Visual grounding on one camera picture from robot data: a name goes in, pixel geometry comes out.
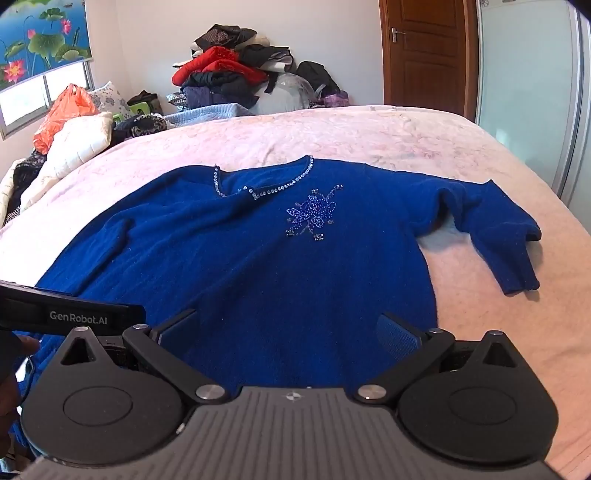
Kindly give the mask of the person's left hand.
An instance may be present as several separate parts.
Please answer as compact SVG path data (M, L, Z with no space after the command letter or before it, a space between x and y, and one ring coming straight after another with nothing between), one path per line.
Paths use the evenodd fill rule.
M29 356L35 354L39 349L39 342L29 336L19 335L21 341L21 354ZM0 414L1 414L1 429L0 429L0 455L4 457L11 445L9 430L17 418L17 407L20 403L20 393L18 382L14 373L11 373L1 383L1 397L0 397Z

